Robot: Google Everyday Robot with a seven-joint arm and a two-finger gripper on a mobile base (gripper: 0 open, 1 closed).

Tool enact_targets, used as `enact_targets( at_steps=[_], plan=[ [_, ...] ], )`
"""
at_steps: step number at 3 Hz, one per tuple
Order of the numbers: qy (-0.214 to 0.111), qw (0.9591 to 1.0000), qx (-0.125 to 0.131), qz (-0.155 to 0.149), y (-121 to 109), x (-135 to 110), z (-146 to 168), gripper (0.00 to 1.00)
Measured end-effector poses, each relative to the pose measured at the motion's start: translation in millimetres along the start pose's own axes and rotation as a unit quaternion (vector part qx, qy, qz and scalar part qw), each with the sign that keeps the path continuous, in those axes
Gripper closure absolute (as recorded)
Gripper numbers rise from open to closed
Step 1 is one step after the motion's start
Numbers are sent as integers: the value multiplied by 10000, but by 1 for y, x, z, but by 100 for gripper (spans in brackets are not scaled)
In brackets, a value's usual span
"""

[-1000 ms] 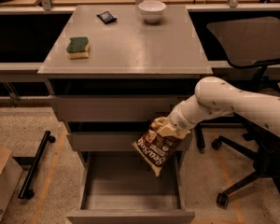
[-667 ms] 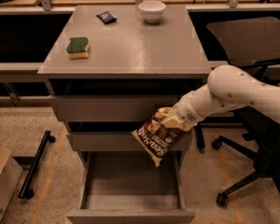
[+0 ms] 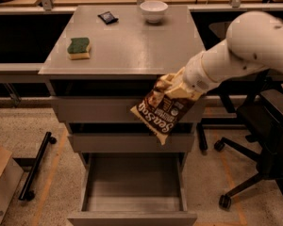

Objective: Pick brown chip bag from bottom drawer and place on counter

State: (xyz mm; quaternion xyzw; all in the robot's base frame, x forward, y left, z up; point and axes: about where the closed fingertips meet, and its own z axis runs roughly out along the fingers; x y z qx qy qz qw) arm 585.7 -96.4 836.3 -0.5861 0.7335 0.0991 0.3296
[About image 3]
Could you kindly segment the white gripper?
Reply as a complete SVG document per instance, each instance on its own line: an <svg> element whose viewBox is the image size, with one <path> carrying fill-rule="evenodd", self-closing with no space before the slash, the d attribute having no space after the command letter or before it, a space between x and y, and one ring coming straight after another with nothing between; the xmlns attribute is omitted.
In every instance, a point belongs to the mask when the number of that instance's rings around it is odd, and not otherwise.
<svg viewBox="0 0 283 226"><path fill-rule="evenodd" d="M189 99L197 101L202 93L218 88L220 82L214 82L205 72L202 58L204 52L192 57L187 65L177 73L168 73L161 76L160 80L171 85L164 91L170 99Z"/></svg>

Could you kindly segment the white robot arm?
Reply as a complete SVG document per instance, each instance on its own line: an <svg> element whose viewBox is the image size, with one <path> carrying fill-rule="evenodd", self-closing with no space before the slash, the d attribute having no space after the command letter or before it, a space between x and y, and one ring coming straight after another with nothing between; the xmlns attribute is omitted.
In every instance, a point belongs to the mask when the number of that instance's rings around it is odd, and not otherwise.
<svg viewBox="0 0 283 226"><path fill-rule="evenodd" d="M170 79L164 94L196 100L229 78L267 69L283 74L283 22L263 11L245 12L223 41L192 57Z"/></svg>

